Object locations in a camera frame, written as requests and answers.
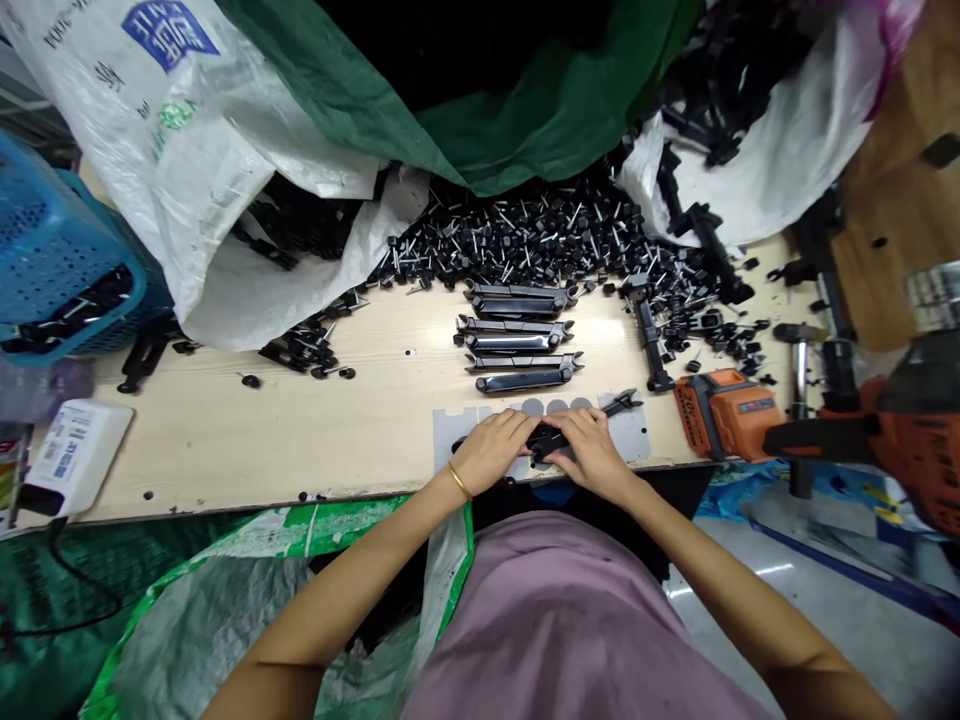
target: person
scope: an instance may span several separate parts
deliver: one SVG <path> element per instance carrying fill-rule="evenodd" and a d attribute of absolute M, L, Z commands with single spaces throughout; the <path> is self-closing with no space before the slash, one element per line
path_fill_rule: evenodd
<path fill-rule="evenodd" d="M 620 457 L 603 412 L 506 410 L 327 565 L 266 628 L 203 720 L 314 715 L 324 670 L 391 580 L 452 513 L 493 486 L 540 422 L 576 460 L 546 458 L 622 508 L 662 548 L 788 718 L 882 720 L 893 709 L 785 598 L 666 503 Z M 694 647 L 639 558 L 568 514 L 516 514 L 479 533 L 450 624 L 404 718 L 769 717 Z"/>

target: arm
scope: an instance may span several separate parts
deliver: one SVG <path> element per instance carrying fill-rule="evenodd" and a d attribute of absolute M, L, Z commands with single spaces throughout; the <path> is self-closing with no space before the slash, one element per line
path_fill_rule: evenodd
<path fill-rule="evenodd" d="M 539 421 L 507 410 L 477 425 L 451 460 L 467 493 L 478 495 L 501 478 Z M 448 468 L 435 475 L 283 608 L 201 720 L 312 718 L 326 668 L 404 564 L 466 500 Z"/>
<path fill-rule="evenodd" d="M 577 484 L 628 512 L 677 566 L 720 629 L 789 718 L 894 718 L 893 709 L 796 608 L 633 475 L 603 412 L 544 418 L 577 456 L 546 459 Z"/>

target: blue logo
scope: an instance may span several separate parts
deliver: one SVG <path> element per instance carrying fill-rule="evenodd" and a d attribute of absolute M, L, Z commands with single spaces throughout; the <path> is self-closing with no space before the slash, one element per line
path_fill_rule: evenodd
<path fill-rule="evenodd" d="M 207 55 L 220 54 L 182 2 L 149 0 L 134 5 L 123 21 L 123 29 L 160 63 L 167 74 L 191 50 Z"/>

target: power drill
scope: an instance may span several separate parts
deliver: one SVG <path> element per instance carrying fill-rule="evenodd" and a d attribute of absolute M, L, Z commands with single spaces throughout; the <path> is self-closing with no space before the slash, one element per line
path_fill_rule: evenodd
<path fill-rule="evenodd" d="M 674 392 L 702 457 L 873 465 L 903 485 L 926 523 L 960 538 L 960 330 L 913 340 L 893 373 L 858 397 L 825 394 L 818 418 L 783 422 L 773 394 L 736 370 L 681 378 Z"/>

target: green plastic bag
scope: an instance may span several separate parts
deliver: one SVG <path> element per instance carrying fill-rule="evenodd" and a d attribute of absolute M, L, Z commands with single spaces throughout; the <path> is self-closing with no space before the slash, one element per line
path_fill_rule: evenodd
<path fill-rule="evenodd" d="M 167 573 L 134 609 L 82 720 L 199 717 L 249 645 L 309 581 L 307 560 L 352 545 L 406 500 L 266 510 Z M 316 718 L 400 716 L 452 617 L 472 560 L 465 508 L 430 538 L 420 616 L 367 658 L 341 653 L 324 674 Z"/>
<path fill-rule="evenodd" d="M 151 583 L 248 518 L 223 513 L 68 526 L 58 543 L 63 557 L 117 593 L 123 610 L 80 630 L 13 640 L 0 653 L 0 714 L 31 720 L 75 715 Z M 0 543 L 3 619 L 21 631 L 49 630 L 109 612 L 112 602 L 60 567 L 47 543 L 46 530 Z"/>
<path fill-rule="evenodd" d="M 548 41 L 505 96 L 474 93 L 414 115 L 313 0 L 217 4 L 328 139 L 480 196 L 535 176 L 570 177 L 613 148 L 703 7 L 701 0 L 616 0 L 597 51 Z"/>

